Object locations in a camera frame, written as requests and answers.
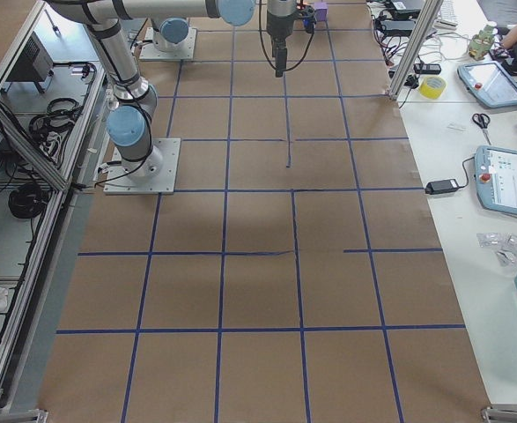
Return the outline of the purple foam cube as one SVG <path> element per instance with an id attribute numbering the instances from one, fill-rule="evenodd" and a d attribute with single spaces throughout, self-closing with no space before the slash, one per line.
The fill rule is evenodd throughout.
<path id="1" fill-rule="evenodd" d="M 314 3 L 315 17 L 318 22 L 326 22 L 328 16 L 328 4 L 326 2 Z"/>

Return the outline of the yellow tape roll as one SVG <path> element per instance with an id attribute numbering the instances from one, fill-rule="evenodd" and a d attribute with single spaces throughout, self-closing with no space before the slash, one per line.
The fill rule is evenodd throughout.
<path id="1" fill-rule="evenodd" d="M 439 76 L 428 76 L 419 87 L 420 94 L 426 99 L 436 100 L 445 91 L 447 82 Z"/>

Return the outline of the black power adapter brick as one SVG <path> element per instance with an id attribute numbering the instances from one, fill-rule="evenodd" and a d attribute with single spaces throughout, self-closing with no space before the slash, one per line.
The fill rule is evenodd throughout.
<path id="1" fill-rule="evenodd" d="M 454 193 L 460 189 L 460 184 L 453 178 L 430 181 L 425 185 L 425 194 L 442 195 Z"/>

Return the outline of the brown paper table cover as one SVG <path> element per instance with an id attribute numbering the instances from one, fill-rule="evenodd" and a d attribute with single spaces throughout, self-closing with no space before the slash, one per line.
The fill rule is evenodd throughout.
<path id="1" fill-rule="evenodd" d="M 477 422 L 487 397 L 363 1 L 276 78 L 256 23 L 144 63 L 170 196 L 90 215 L 38 405 L 52 422 Z"/>

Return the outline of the upper teach pendant tablet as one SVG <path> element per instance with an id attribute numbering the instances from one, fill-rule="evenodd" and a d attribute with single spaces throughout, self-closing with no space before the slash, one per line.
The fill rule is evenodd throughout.
<path id="1" fill-rule="evenodd" d="M 517 107 L 517 82 L 499 63 L 463 64 L 457 68 L 457 75 L 484 107 Z"/>

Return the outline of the teach pendant tablet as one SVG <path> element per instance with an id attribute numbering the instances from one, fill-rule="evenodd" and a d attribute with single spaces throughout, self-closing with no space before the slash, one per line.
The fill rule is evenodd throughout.
<path id="1" fill-rule="evenodd" d="M 517 151 L 481 145 L 474 163 L 476 194 L 483 208 L 517 215 Z"/>
<path id="2" fill-rule="evenodd" d="M 499 63 L 463 64 L 457 68 L 457 75 L 484 107 L 517 107 L 517 82 Z"/>

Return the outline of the grey electronics box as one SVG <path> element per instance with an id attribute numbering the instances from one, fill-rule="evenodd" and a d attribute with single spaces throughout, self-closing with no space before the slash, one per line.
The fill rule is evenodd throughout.
<path id="1" fill-rule="evenodd" d="M 11 69 L 6 82 L 33 83 L 39 93 L 45 93 L 45 83 L 54 75 L 54 61 L 42 44 L 38 35 L 32 32 L 27 39 L 15 65 Z"/>

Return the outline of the lower teach pendant tablet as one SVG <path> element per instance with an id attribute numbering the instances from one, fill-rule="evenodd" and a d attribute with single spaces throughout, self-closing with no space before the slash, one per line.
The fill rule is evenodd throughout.
<path id="1" fill-rule="evenodd" d="M 517 215 L 517 151 L 481 145 L 474 163 L 476 194 L 483 208 Z"/>

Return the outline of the bag of metal screws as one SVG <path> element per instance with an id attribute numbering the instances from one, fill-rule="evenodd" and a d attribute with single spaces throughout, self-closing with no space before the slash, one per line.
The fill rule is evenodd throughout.
<path id="1" fill-rule="evenodd" d="M 492 249 L 502 266 L 517 264 L 517 234 L 478 233 L 479 246 Z"/>

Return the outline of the aluminium frame post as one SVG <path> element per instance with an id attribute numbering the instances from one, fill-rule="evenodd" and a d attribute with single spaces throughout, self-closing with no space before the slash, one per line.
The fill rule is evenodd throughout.
<path id="1" fill-rule="evenodd" d="M 391 100 L 396 100 L 403 85 L 412 70 L 417 54 L 421 49 L 425 38 L 436 19 L 442 0 L 429 0 L 419 13 L 417 23 L 411 33 L 406 49 L 404 50 L 401 61 L 395 69 L 395 74 L 391 79 L 388 88 L 388 96 Z"/>

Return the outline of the black handled scissors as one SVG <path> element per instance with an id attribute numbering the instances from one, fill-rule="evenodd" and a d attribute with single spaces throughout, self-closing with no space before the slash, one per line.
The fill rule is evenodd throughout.
<path id="1" fill-rule="evenodd" d="M 490 140 L 489 131 L 488 131 L 488 127 L 491 122 L 491 118 L 485 113 L 474 113 L 472 115 L 472 122 L 475 125 L 477 125 L 483 132 L 487 145 L 491 145 L 491 140 Z"/>

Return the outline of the aluminium frame rail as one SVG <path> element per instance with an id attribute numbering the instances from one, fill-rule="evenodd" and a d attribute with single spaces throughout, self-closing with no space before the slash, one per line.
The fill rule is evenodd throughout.
<path id="1" fill-rule="evenodd" d="M 33 144 L 31 136 L 26 133 L 18 118 L 1 100 L 0 132 L 10 147 L 32 165 L 39 176 L 52 188 L 66 191 L 70 187 L 69 180 L 64 178 L 56 164 Z"/>

